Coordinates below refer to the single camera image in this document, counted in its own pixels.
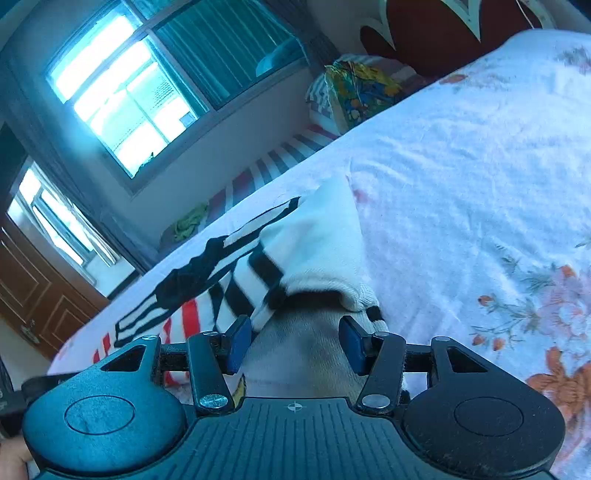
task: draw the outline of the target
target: screw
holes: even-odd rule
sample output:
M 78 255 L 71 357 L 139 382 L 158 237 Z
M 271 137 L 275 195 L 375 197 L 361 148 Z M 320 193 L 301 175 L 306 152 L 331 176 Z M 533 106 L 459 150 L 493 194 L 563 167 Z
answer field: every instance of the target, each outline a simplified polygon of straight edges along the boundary
M 386 395 L 371 394 L 364 396 L 361 403 L 366 407 L 381 410 L 390 405 L 390 399 Z
M 210 408 L 216 410 L 218 408 L 225 407 L 228 404 L 228 399 L 224 395 L 214 393 L 211 395 L 205 395 L 199 400 L 199 404 L 204 408 Z

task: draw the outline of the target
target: door handle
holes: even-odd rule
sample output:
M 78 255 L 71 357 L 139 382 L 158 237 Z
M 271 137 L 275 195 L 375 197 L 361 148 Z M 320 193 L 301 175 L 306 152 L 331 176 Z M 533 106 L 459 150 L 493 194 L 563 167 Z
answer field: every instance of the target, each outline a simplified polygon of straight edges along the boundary
M 27 328 L 24 325 L 21 325 L 21 332 L 25 337 L 27 337 L 27 339 L 29 339 L 35 345 L 39 345 L 39 343 L 41 343 L 39 338 L 36 337 L 36 335 L 31 331 L 30 328 Z

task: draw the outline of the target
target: red headboard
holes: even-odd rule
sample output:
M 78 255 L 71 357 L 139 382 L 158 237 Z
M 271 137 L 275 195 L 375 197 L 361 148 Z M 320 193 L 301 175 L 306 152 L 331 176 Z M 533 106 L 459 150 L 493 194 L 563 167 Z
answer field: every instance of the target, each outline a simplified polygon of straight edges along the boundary
M 443 77 L 531 28 L 524 14 L 535 28 L 553 27 L 538 0 L 522 0 L 523 13 L 516 0 L 381 1 L 382 25 L 361 27 L 365 50 L 427 77 Z

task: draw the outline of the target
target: bedsheet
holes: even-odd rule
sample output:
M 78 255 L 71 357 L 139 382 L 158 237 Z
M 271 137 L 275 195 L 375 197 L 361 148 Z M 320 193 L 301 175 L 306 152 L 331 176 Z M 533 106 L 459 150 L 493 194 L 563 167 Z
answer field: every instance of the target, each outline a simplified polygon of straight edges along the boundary
M 568 427 L 553 471 L 588 478 L 590 132 L 591 37 L 518 34 L 240 202 L 75 334 L 50 372 L 89 366 L 104 325 L 208 238 L 343 173 L 390 331 L 451 336 L 548 395 Z

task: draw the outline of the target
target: human hand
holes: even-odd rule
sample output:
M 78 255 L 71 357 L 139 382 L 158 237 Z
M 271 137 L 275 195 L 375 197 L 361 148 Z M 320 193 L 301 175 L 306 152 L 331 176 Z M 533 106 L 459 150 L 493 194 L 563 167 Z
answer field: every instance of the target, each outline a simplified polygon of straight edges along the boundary
M 25 439 L 14 437 L 0 443 L 0 479 L 28 480 L 27 462 L 33 460 Z

